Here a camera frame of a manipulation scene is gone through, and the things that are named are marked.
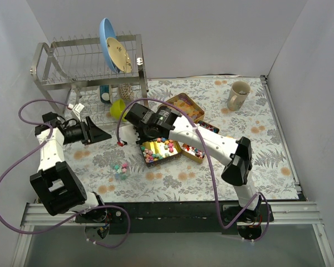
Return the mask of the gold tin of star candies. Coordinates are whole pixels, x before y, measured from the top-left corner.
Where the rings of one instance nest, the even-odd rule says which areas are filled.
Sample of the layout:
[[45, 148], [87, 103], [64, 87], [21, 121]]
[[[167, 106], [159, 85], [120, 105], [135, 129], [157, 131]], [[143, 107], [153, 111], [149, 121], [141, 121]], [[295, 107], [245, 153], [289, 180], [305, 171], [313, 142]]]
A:
[[179, 143], [163, 137], [143, 142], [139, 147], [147, 167], [167, 163], [181, 155]]

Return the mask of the gold tin of gummy candies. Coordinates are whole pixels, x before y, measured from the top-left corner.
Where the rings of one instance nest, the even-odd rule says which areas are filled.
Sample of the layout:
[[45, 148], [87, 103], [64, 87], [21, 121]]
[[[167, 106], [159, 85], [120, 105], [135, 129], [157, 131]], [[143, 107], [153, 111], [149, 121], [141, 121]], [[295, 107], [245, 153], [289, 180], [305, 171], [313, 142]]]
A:
[[198, 122], [204, 119], [205, 112], [199, 107], [186, 93], [180, 93], [169, 100], [167, 103], [184, 111], [194, 122]]

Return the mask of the clear round candy jar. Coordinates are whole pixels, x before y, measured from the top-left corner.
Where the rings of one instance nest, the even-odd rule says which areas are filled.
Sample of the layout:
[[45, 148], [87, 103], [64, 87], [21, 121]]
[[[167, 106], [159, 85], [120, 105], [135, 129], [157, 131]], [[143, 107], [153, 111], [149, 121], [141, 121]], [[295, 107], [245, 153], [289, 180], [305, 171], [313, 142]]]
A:
[[124, 181], [130, 176], [129, 164], [127, 162], [111, 165], [115, 180]]

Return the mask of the gold tin of lollipops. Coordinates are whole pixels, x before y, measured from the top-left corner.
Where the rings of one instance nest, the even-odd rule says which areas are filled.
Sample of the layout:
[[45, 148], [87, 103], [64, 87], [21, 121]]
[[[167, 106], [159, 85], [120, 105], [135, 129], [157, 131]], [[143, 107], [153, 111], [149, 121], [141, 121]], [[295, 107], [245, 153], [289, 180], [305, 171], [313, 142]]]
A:
[[[196, 124], [216, 134], [218, 134], [220, 131], [220, 129], [216, 126], [213, 126], [202, 120], [199, 120]], [[202, 164], [205, 158], [205, 152], [198, 150], [188, 144], [181, 145], [181, 153], [198, 164]]]

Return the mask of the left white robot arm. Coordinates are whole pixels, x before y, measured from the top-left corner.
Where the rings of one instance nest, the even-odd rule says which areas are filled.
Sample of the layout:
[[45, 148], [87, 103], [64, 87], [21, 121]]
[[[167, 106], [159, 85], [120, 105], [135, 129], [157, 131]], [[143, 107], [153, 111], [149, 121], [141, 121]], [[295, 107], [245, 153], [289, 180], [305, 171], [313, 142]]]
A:
[[35, 127], [40, 144], [40, 165], [30, 183], [47, 212], [55, 216], [68, 211], [80, 212], [88, 209], [88, 216], [97, 223], [107, 217], [107, 208], [95, 192], [87, 192], [83, 184], [64, 158], [63, 147], [81, 142], [90, 145], [111, 139], [112, 136], [98, 128], [90, 117], [85, 121], [74, 120], [69, 125], [63, 117], [49, 112], [42, 116], [43, 125]]

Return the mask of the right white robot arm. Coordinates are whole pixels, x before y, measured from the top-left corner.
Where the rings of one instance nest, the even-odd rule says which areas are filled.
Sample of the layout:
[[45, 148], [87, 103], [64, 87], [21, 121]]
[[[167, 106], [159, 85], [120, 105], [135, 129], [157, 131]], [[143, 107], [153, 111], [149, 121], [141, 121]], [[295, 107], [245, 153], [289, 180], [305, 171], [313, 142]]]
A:
[[201, 150], [219, 161], [224, 166], [222, 180], [232, 185], [237, 193], [241, 216], [247, 221], [260, 216], [261, 197], [251, 178], [250, 139], [224, 137], [196, 124], [192, 125], [188, 117], [167, 106], [160, 106], [154, 112], [134, 103], [124, 119], [133, 125], [137, 143], [164, 137]]

